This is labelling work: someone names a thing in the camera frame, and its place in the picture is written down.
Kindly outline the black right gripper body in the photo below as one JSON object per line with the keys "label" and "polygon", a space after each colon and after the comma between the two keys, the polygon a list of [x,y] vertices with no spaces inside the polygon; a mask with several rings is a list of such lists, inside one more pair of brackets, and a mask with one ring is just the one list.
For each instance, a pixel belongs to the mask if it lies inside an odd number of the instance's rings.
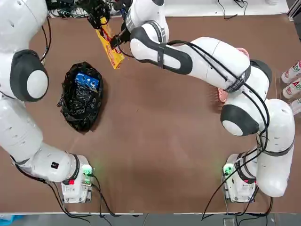
{"label": "black right gripper body", "polygon": [[125,24],[121,25],[121,31],[118,34],[118,43],[123,44],[130,41],[130,31],[127,29]]}

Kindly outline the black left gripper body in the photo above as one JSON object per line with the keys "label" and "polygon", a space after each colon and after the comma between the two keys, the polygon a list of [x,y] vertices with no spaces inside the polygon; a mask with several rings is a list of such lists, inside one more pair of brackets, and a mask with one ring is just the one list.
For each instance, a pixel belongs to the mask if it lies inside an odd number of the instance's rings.
{"label": "black left gripper body", "polygon": [[104,0],[91,0],[89,14],[93,16],[110,16],[111,8]]}

